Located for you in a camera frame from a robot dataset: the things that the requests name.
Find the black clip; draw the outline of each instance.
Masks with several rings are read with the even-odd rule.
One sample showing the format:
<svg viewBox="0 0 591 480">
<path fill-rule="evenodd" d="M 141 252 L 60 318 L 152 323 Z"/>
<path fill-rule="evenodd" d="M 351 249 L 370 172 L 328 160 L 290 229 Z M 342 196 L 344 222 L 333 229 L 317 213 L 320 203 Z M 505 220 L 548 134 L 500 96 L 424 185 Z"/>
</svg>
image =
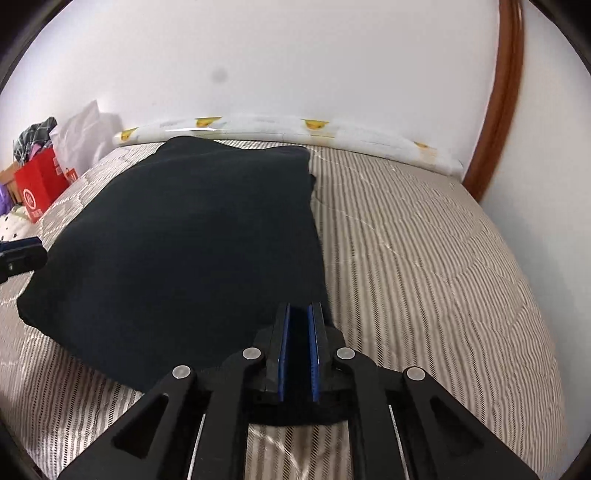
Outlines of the black clip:
<svg viewBox="0 0 591 480">
<path fill-rule="evenodd" d="M 47 251 L 37 237 L 0 242 L 0 283 L 10 277 L 43 268 Z"/>
</svg>

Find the striped bedsheet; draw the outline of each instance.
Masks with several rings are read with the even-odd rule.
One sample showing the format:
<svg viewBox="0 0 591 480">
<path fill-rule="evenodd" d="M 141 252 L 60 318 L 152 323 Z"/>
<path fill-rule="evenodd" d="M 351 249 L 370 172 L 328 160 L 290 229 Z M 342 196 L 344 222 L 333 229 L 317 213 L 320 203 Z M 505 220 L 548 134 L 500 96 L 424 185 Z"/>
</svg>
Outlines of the striped bedsheet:
<svg viewBox="0 0 591 480">
<path fill-rule="evenodd" d="M 50 247 L 109 180 L 158 146 L 109 154 L 30 235 Z M 554 346 L 495 226 L 457 180 L 369 155 L 308 148 L 332 312 L 348 345 L 383 367 L 423 367 L 542 478 L 557 478 L 566 427 Z M 20 321 L 15 301 L 28 279 L 0 287 L 0 412 L 54 479 L 141 393 L 84 366 Z M 351 478 L 346 425 L 251 426 L 246 478 Z"/>
</svg>

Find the black cloth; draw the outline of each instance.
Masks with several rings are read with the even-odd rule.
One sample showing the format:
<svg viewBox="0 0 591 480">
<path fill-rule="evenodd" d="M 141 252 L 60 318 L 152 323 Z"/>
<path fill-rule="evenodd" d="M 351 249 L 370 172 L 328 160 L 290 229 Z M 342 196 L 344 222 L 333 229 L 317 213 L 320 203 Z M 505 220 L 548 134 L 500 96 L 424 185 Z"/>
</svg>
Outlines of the black cloth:
<svg viewBox="0 0 591 480">
<path fill-rule="evenodd" d="M 176 365 L 249 347 L 282 301 L 327 311 L 308 161 L 303 147 L 166 142 L 63 230 L 17 301 L 21 318 L 148 391 Z"/>
</svg>

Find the red logo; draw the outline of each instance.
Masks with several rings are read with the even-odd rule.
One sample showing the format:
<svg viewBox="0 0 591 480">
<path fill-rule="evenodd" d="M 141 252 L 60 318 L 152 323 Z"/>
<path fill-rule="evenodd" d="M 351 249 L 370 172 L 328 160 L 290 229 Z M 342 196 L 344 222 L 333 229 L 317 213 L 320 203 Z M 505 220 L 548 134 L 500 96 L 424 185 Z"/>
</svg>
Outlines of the red logo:
<svg viewBox="0 0 591 480">
<path fill-rule="evenodd" d="M 25 203 L 27 204 L 27 206 L 31 210 L 34 210 L 37 207 L 37 202 L 35 201 L 35 196 L 31 192 L 31 190 L 24 189 L 22 191 L 22 198 L 25 200 Z"/>
</svg>

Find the red box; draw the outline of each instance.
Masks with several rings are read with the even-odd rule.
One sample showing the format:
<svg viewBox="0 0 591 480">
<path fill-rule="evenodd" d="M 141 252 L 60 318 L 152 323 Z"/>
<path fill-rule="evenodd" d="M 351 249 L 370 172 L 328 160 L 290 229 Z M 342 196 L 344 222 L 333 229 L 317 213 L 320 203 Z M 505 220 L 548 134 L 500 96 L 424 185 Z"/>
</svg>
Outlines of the red box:
<svg viewBox="0 0 591 480">
<path fill-rule="evenodd" d="M 69 186 L 53 148 L 35 155 L 14 173 L 14 179 L 33 223 Z"/>
</svg>

